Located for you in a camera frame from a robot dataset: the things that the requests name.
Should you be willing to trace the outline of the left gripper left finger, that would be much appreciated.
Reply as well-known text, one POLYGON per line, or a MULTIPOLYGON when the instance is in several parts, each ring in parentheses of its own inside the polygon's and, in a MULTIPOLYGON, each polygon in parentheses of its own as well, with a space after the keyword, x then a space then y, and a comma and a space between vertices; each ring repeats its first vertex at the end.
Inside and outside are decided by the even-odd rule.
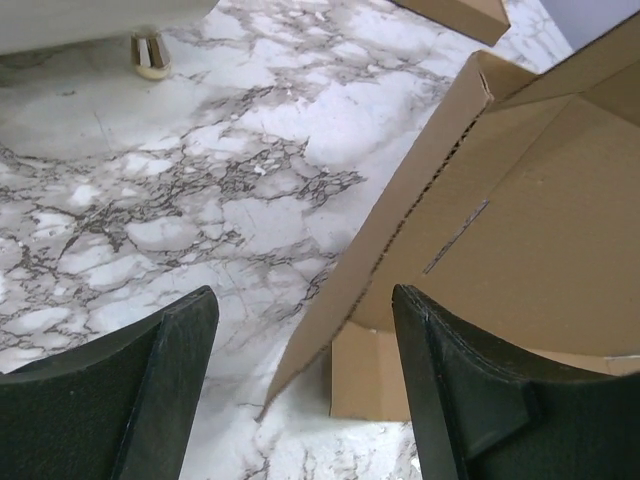
POLYGON ((178 478, 218 320, 202 286, 2 375, 2 478, 178 478))

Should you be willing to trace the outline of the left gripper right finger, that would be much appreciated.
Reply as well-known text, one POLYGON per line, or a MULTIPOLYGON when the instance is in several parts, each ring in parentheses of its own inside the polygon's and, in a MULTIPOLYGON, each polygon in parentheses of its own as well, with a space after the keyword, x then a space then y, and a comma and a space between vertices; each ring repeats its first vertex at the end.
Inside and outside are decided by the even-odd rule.
POLYGON ((544 358, 409 285, 392 294, 426 479, 635 479, 639 377, 544 358))

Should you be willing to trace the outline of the brown cardboard box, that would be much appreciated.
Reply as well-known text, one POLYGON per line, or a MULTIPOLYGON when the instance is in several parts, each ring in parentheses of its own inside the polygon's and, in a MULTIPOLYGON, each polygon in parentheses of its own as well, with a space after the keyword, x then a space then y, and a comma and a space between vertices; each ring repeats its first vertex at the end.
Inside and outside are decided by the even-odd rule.
POLYGON ((329 350, 333 416, 407 420, 398 284, 547 358, 638 369, 637 15, 539 75, 468 57, 292 334, 267 399, 329 350))

